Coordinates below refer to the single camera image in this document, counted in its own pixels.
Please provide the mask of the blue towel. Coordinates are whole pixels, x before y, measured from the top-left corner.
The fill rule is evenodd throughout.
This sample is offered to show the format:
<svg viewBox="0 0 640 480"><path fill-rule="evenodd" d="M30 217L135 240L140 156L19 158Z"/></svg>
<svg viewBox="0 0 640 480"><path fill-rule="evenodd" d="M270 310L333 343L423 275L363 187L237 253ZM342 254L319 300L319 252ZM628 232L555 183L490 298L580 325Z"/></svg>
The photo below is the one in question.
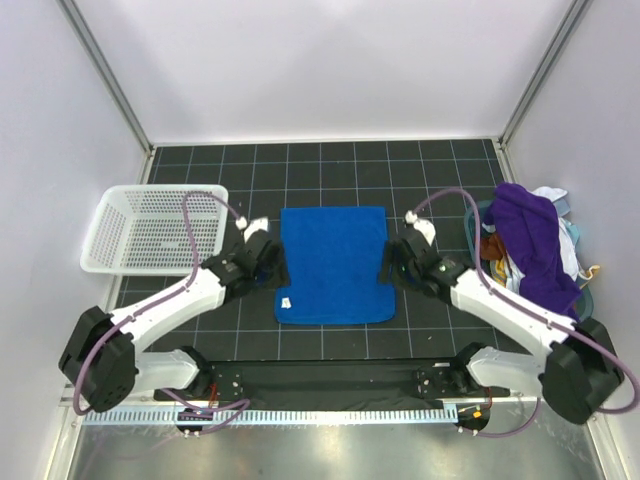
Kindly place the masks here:
<svg viewBox="0 0 640 480"><path fill-rule="evenodd" d="M394 317L394 287L378 281L388 240L383 207L284 208L280 236L290 284L276 292L279 323L343 326Z"/></svg>

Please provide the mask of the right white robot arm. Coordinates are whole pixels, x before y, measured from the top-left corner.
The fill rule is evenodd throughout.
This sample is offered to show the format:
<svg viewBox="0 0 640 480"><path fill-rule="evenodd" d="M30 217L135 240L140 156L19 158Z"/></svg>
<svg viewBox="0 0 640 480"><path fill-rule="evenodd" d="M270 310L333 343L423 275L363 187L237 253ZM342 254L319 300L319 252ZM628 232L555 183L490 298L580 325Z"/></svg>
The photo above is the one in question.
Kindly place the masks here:
<svg viewBox="0 0 640 480"><path fill-rule="evenodd" d="M498 285L469 264L441 256L430 229L407 227L384 244L378 279L476 316L524 353L466 348L450 372L452 388L473 396L500 387L543 399L564 420L589 420L623 383L611 337L599 321L548 311Z"/></svg>

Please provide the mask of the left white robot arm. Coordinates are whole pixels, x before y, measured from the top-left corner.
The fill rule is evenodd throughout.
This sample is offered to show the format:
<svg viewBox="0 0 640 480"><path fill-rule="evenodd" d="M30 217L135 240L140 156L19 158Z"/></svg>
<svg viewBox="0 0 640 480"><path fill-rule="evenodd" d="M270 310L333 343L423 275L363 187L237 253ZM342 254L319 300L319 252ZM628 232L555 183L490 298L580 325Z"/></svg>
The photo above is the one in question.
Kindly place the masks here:
<svg viewBox="0 0 640 480"><path fill-rule="evenodd" d="M60 371L74 387L74 411L102 413L131 394L162 389L203 399L215 375L195 348L151 352L149 346L203 313L289 282L283 243L258 230L143 301L111 312L89 308L80 315L59 360Z"/></svg>

